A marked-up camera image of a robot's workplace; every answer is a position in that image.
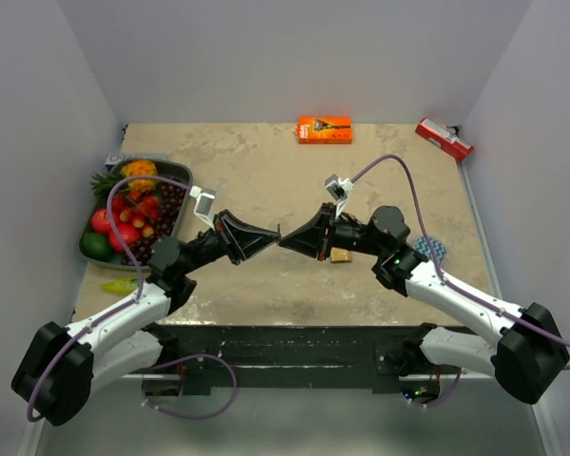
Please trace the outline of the brass padlock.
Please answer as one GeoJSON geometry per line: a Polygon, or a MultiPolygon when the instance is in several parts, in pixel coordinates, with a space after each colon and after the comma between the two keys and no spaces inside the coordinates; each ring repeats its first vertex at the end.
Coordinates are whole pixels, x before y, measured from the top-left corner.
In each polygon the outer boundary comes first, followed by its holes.
{"type": "Polygon", "coordinates": [[[332,263],[350,263],[352,262],[352,252],[345,249],[332,248],[330,259],[332,263]]]}

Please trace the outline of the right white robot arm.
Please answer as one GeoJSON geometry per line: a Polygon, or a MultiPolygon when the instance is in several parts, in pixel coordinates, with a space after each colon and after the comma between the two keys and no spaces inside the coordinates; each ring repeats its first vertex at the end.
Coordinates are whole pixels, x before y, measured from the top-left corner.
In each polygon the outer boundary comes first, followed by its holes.
{"type": "Polygon", "coordinates": [[[378,207],[369,222],[362,223],[338,216],[334,204],[324,203],[279,245],[319,261],[335,248],[374,256],[371,270],[384,288],[428,304],[467,327],[467,332],[454,332],[421,325],[384,353],[388,372],[406,376],[437,366],[469,369],[494,378],[515,399],[536,404],[570,360],[553,315],[540,304],[523,308],[441,272],[408,244],[409,233],[394,206],[378,207]]]}

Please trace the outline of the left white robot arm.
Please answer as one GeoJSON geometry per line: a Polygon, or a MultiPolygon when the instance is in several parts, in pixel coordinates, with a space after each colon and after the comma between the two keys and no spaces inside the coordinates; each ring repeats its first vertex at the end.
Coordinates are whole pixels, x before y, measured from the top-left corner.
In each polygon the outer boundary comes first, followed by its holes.
{"type": "Polygon", "coordinates": [[[188,274],[226,257],[232,264],[254,257],[280,239],[278,231],[255,227],[228,210],[189,242],[164,237],[151,248],[150,274],[127,297],[67,326],[50,321],[38,329],[10,387],[27,403],[27,419],[60,426],[86,404],[93,390],[151,367],[171,371],[178,350],[146,326],[181,308],[196,288],[188,274]]]}

